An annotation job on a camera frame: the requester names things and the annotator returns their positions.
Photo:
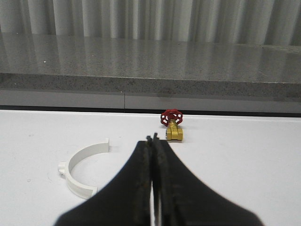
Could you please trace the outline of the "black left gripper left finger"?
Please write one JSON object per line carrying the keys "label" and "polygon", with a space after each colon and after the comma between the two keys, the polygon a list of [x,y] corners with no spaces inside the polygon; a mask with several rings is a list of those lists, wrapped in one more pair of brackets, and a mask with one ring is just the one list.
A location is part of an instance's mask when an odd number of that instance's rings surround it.
{"label": "black left gripper left finger", "polygon": [[57,226],[149,226],[151,137],[139,141],[119,173],[96,195],[64,213]]}

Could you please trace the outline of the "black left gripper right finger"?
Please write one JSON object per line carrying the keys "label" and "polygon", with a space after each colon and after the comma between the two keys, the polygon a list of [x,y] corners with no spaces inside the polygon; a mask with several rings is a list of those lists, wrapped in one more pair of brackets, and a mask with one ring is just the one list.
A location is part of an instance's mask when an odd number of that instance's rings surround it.
{"label": "black left gripper right finger", "polygon": [[261,226],[252,212],[199,180],[165,140],[152,141],[156,214],[161,226]]}

